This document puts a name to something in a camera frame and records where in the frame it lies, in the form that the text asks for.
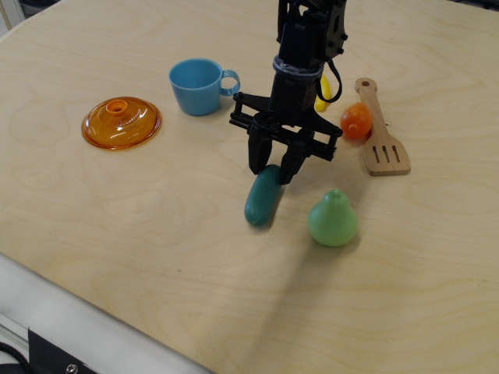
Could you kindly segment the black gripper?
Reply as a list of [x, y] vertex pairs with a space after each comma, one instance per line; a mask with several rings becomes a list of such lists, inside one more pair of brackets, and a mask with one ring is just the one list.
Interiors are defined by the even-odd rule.
[[273, 142], [287, 146], [281, 159], [279, 183], [287, 185], [306, 158], [330, 161], [342, 131], [314, 109], [320, 93], [321, 69], [278, 69], [269, 97], [238, 92], [230, 122], [247, 131], [249, 168], [258, 175], [267, 165]]

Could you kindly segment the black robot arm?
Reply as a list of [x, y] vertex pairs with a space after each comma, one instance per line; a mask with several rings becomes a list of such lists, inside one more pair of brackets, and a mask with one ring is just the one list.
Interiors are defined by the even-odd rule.
[[230, 122], [249, 135], [249, 168], [259, 174], [267, 165], [275, 142], [286, 145], [279, 182], [290, 183], [310, 156], [329, 161], [343, 131], [322, 118], [316, 99], [333, 103], [342, 95], [327, 98], [321, 77], [328, 67], [338, 70], [334, 58], [344, 52], [344, 1], [281, 1], [278, 4], [279, 52], [273, 61], [274, 82], [269, 97], [236, 93]]

